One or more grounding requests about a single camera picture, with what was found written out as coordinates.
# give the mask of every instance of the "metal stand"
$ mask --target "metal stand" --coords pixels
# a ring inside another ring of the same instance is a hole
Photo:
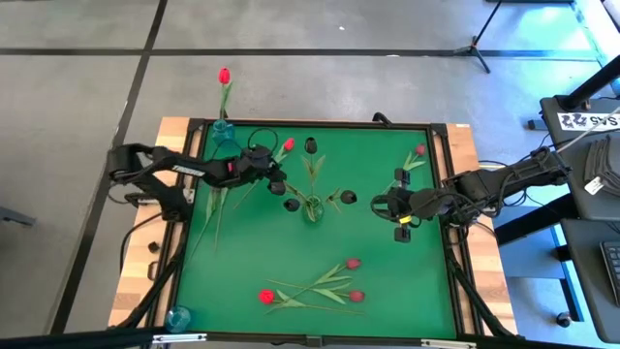
[[[488,19],[486,20],[486,23],[482,27],[482,30],[480,31],[480,33],[477,36],[474,36],[472,38],[472,43],[464,48],[457,48],[453,52],[454,55],[458,55],[458,56],[466,56],[466,55],[476,56],[477,59],[482,64],[482,66],[484,67],[484,70],[486,71],[487,74],[490,74],[491,70],[488,69],[486,62],[484,61],[484,57],[482,57],[481,52],[478,50],[478,41],[481,39],[482,34],[484,34],[484,30],[486,30],[488,23],[491,22],[491,19],[493,19],[493,17],[495,16],[495,13],[500,8],[500,5],[502,5],[502,0],[497,2],[497,5],[495,5],[495,8],[493,9],[493,12],[491,13],[491,16],[489,16]]]

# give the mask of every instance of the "red tulip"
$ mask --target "red tulip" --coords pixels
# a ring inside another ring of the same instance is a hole
[[[419,144],[418,146],[416,146],[416,154],[418,156],[423,156],[425,151],[426,146],[424,144]]]
[[[366,295],[364,295],[363,292],[361,291],[351,291],[349,292],[349,300],[354,301],[354,302],[360,302],[364,300],[364,297],[366,297]]]
[[[259,293],[259,300],[261,300],[265,304],[272,304],[275,296],[273,295],[273,291],[271,290],[262,290]]]
[[[349,258],[347,260],[348,270],[356,270],[359,266],[361,266],[361,260],[359,258]]]
[[[293,150],[294,146],[295,146],[295,140],[294,139],[287,139],[287,141],[284,142],[284,150],[286,150],[286,151]]]
[[[228,68],[222,68],[219,76],[220,83],[227,84],[231,82],[231,71]]]

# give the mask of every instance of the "flower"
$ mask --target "flower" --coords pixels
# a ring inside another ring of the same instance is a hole
[[[423,143],[418,144],[418,146],[416,146],[416,155],[417,156],[424,156],[424,152],[426,151],[426,146]]]
[[[220,80],[220,83],[222,84],[227,84],[229,82],[231,82],[231,71],[224,67],[220,70],[220,76],[218,77]]]
[[[349,300],[354,301],[354,302],[360,302],[364,300],[364,297],[366,297],[366,295],[361,292],[361,291],[351,291],[349,292]]]
[[[306,139],[305,149],[308,154],[314,154],[317,152],[317,141],[313,137]]]
[[[288,212],[295,212],[299,209],[300,206],[301,204],[299,203],[299,200],[296,199],[288,199],[284,202],[284,208]]]
[[[348,270],[356,270],[357,268],[359,268],[359,266],[361,266],[360,258],[349,258],[347,260],[347,269]]]
[[[357,201],[357,195],[353,190],[345,190],[340,194],[340,201],[344,204],[353,204]]]
[[[275,296],[273,295],[273,291],[271,290],[262,290],[259,293],[259,300],[261,300],[265,304],[272,304]]]
[[[293,150],[294,146],[295,146],[295,140],[294,139],[287,139],[287,141],[284,142],[284,150],[286,150],[286,151]]]

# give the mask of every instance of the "green leaf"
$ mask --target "green leaf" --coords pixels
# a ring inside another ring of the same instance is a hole
[[[229,101],[229,95],[231,94],[231,88],[233,88],[233,81],[231,81],[231,83],[229,83],[228,85],[224,86],[223,91],[222,91],[222,105],[221,105],[221,110],[225,110],[226,109],[226,104]]]
[[[314,292],[316,292],[318,294],[321,294],[321,295],[323,295],[323,296],[325,296],[325,297],[327,297],[327,298],[329,298],[331,300],[337,301],[337,302],[339,302],[341,304],[346,304],[344,301],[342,301],[342,299],[338,295],[334,294],[333,292],[331,292],[331,291],[329,291],[327,289],[312,289],[312,291],[314,291]]]
[[[424,165],[424,161],[416,161],[416,162],[413,162],[413,163],[408,164],[407,166],[403,167],[403,170],[411,171],[412,169],[414,169],[414,168],[416,168],[418,166],[421,166],[421,165]]]
[[[310,180],[313,180],[312,178],[314,178],[314,168],[312,167],[312,163],[310,162],[310,160],[306,159],[305,156],[302,156],[301,159],[303,160],[303,167],[306,168]]]
[[[315,284],[323,283],[325,280],[332,277],[335,273],[340,271],[340,265],[336,265],[336,267],[332,268],[330,271],[326,272],[323,276],[319,277]]]
[[[329,291],[344,290],[344,289],[346,289],[349,286],[351,286],[351,282],[347,282],[346,284],[342,284],[340,286],[330,287],[330,288],[328,288],[328,290]]]
[[[243,201],[245,200],[245,198],[247,198],[248,194],[250,194],[250,192],[251,192],[252,190],[254,190],[254,188],[256,188],[256,185],[257,185],[257,184],[259,184],[259,183],[260,183],[260,181],[259,181],[259,180],[255,181],[255,182],[254,182],[254,184],[252,184],[252,185],[250,186],[250,189],[248,189],[248,190],[245,192],[245,194],[243,194],[243,196],[241,197],[241,200],[239,200],[239,202],[238,202],[238,203],[236,203],[236,205],[235,205],[232,209],[237,209],[237,208],[239,207],[239,205],[241,205],[241,203],[243,203]]]
[[[352,277],[350,276],[333,276],[330,278],[327,278],[325,280],[323,280],[323,282],[321,283],[327,283],[327,282],[336,282],[336,281],[342,281],[342,280],[348,280],[351,279]]]
[[[273,158],[273,160],[279,164],[279,163],[280,163],[280,162],[282,162],[282,160],[284,160],[287,156],[289,156],[289,154],[277,154],[277,155]]]
[[[403,169],[407,167],[407,165],[409,165],[409,162],[411,161],[411,158],[414,156],[414,153],[412,153],[411,151],[409,152],[409,155],[407,155],[407,160],[405,160],[405,165],[403,165]]]
[[[308,212],[308,218],[310,218],[311,221],[316,222],[317,218],[315,217],[314,214],[314,208],[311,205],[306,205],[306,212]]]
[[[333,201],[335,198],[338,197],[338,194],[340,194],[340,188],[336,188],[336,190],[333,191],[333,193],[331,193],[327,199],[325,199],[326,202],[329,201]]]
[[[217,251],[217,240],[220,236],[220,226],[222,225],[222,212],[224,212],[224,202],[226,201],[226,195],[229,193],[229,188],[222,188],[220,190],[220,214],[217,218],[217,228],[215,229],[215,239],[213,241],[213,250]]]
[[[330,204],[331,204],[334,208],[336,208],[336,210],[338,211],[338,213],[342,213],[342,211],[340,210],[340,207],[338,207],[338,204],[337,204],[335,201],[333,201],[333,200],[329,200],[329,203],[330,203]]]
[[[296,301],[294,299],[292,299],[291,297],[287,296],[284,294],[284,292],[280,291],[280,290],[275,290],[275,292],[278,293],[278,296],[280,296],[280,298],[282,299],[283,303],[280,304],[281,307],[303,307],[306,306],[306,304],[302,303],[301,301]]]
[[[196,249],[198,248],[198,245],[201,243],[202,236],[204,235],[204,231],[206,231],[206,226],[209,224],[209,221],[211,220],[211,216],[213,216],[213,212],[215,211],[215,208],[217,207],[216,205],[214,205],[214,203],[218,197],[219,197],[219,190],[216,188],[210,187],[209,197],[206,200],[206,208],[205,208],[205,213],[204,213],[204,225],[202,226],[201,234],[198,235],[198,239],[196,240],[196,243],[194,244],[194,247],[192,248],[192,252],[189,255],[190,257],[187,260],[188,261],[187,265],[189,265],[189,262],[192,261],[192,258],[194,257],[194,253],[196,253]]]
[[[306,199],[305,195],[301,193],[297,188],[293,187],[288,181],[284,182],[284,186],[287,188],[287,191],[295,196],[297,196],[303,203],[307,203],[308,199]]]
[[[280,151],[273,157],[273,160],[279,164],[287,155],[289,154],[285,153],[284,145],[282,144],[282,146],[280,146]]]
[[[314,168],[312,169],[312,180],[313,181],[317,180],[317,177],[319,176],[319,170],[323,166],[323,162],[325,160],[326,160],[326,157],[323,155],[322,157],[319,158],[319,160],[317,160],[317,163],[314,165]]]

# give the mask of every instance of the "keyboard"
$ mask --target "keyboard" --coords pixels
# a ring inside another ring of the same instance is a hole
[[[604,263],[607,266],[609,281],[616,305],[620,306],[620,241],[601,242]]]

